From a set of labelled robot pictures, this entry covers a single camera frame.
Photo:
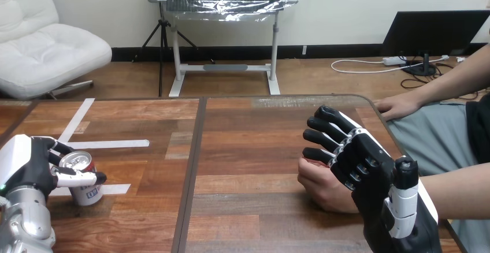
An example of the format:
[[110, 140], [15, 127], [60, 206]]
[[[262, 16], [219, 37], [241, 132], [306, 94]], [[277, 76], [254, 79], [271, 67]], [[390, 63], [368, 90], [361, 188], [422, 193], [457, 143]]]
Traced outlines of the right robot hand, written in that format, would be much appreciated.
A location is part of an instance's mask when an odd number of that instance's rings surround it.
[[323, 163], [345, 186], [373, 252], [441, 252], [438, 214], [410, 157], [393, 159], [370, 132], [344, 113], [320, 106], [303, 138], [303, 156]]

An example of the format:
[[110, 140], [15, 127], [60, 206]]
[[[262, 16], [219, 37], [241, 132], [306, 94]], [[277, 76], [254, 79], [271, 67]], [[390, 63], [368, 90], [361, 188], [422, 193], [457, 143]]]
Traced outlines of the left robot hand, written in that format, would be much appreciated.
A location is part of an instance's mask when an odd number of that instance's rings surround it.
[[102, 172], [81, 172], [60, 165], [61, 157], [75, 149], [53, 137], [13, 136], [1, 148], [1, 196], [20, 186], [39, 190], [45, 198], [56, 188], [83, 187], [105, 183]]

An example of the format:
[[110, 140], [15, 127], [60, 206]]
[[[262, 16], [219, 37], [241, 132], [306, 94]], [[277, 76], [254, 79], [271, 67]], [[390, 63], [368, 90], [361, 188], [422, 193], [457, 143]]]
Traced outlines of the person's hand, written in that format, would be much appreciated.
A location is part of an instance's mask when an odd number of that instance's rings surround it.
[[421, 108], [423, 101], [413, 92], [375, 100], [374, 105], [386, 120], [403, 118]]
[[323, 210], [345, 214], [358, 212], [351, 191], [337, 180], [330, 167], [324, 163], [300, 158], [298, 182]]

